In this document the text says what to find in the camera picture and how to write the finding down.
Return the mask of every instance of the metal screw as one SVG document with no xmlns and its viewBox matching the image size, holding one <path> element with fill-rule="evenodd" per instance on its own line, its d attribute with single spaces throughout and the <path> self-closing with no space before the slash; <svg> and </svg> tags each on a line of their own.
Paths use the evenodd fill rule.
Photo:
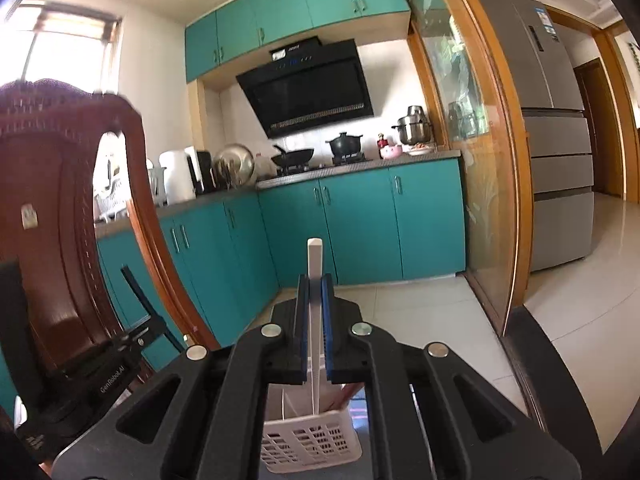
<svg viewBox="0 0 640 480">
<path fill-rule="evenodd" d="M 351 327 L 351 331 L 355 335 L 369 335 L 373 330 L 373 327 L 369 323 L 363 321 L 356 323 Z"/>
<path fill-rule="evenodd" d="M 280 328 L 280 325 L 269 323 L 263 326 L 260 332 L 265 337 L 277 337 L 282 333 L 282 329 Z"/>
<path fill-rule="evenodd" d="M 431 343 L 427 346 L 427 351 L 429 355 L 434 357 L 446 357 L 449 355 L 449 347 L 444 343 Z"/>
<path fill-rule="evenodd" d="M 207 355 L 207 349 L 201 345 L 194 345 L 187 348 L 187 357 L 192 361 L 200 361 Z"/>
</svg>

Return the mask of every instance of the white plastic basket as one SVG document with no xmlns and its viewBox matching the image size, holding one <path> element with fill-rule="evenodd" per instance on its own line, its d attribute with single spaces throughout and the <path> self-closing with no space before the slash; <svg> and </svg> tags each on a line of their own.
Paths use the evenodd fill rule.
<svg viewBox="0 0 640 480">
<path fill-rule="evenodd" d="M 308 241 L 308 275 L 322 273 L 322 240 Z M 304 386 L 272 384 L 262 430 L 260 459 L 272 473 L 295 473 L 353 462 L 362 448 L 349 407 L 330 410 L 340 391 L 327 381 L 322 348 L 322 317 L 319 304 L 309 306 L 309 357 Z"/>
</svg>

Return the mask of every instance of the refrigerator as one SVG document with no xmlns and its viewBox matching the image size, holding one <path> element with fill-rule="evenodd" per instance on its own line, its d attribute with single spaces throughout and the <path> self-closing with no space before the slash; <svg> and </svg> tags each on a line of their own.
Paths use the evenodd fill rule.
<svg viewBox="0 0 640 480">
<path fill-rule="evenodd" d="M 531 270 L 591 251 L 593 163 L 584 104 L 569 56 L 545 6 L 480 0 L 507 58 L 531 156 L 534 191 Z"/>
</svg>

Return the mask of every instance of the kitchen countertop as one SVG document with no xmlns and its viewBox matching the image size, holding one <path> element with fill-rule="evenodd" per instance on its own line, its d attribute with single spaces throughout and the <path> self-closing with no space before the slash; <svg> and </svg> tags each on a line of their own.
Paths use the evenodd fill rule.
<svg viewBox="0 0 640 480">
<path fill-rule="evenodd" d="M 272 187 L 296 184 L 305 180 L 325 178 L 328 176 L 356 173 L 358 171 L 376 170 L 378 168 L 389 168 L 391 166 L 402 166 L 403 164 L 415 164 L 416 162 L 427 162 L 428 160 L 441 160 L 443 158 L 458 158 L 460 150 L 442 150 L 439 152 L 425 153 L 424 155 L 407 155 L 406 153 L 398 158 L 386 158 L 383 160 L 368 160 L 367 162 L 356 162 L 355 164 L 345 164 L 343 166 L 329 166 L 320 170 L 307 171 L 287 176 L 277 176 L 269 180 L 261 180 L 255 187 L 257 189 L 271 189 Z"/>
<path fill-rule="evenodd" d="M 328 176 L 342 175 L 347 173 L 356 173 L 358 171 L 376 170 L 378 168 L 389 168 L 391 166 L 402 166 L 403 164 L 415 164 L 416 162 L 427 162 L 429 160 L 442 160 L 444 158 L 458 158 L 460 156 L 460 150 L 445 150 L 433 153 L 425 153 L 424 155 L 401 155 L 398 158 L 388 158 L 384 160 L 368 160 L 367 162 L 357 162 L 355 164 L 345 164 L 344 166 L 330 166 L 328 168 L 322 168 L 321 170 L 307 171 L 306 173 L 299 173 L 295 175 L 277 176 L 268 180 L 261 180 L 257 182 L 254 187 L 243 187 L 241 189 L 231 189 L 228 191 L 219 191 L 215 193 L 209 193 L 201 195 L 193 200 L 187 200 L 186 202 L 180 202 L 164 207 L 156 208 L 158 218 L 166 218 L 168 216 L 174 216 L 180 213 L 184 213 L 194 207 L 201 207 L 210 203 L 222 202 L 232 197 L 239 196 L 245 193 L 255 192 L 261 189 L 271 189 L 273 187 L 286 186 L 288 184 L 296 184 L 297 182 L 304 182 L 306 180 L 313 180 L 316 178 L 325 178 Z M 117 234 L 122 231 L 128 231 L 131 229 L 131 220 L 129 218 L 123 218 L 114 220 L 112 222 L 101 222 L 95 225 L 95 237 L 103 238 Z"/>
</svg>

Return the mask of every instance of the black range hood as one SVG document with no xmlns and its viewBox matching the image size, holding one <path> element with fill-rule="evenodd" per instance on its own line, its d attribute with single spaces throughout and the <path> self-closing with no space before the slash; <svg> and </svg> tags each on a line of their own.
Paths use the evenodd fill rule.
<svg viewBox="0 0 640 480">
<path fill-rule="evenodd" d="M 236 78 L 270 139 L 373 115 L 355 41 L 311 38 L 272 56 Z"/>
</svg>

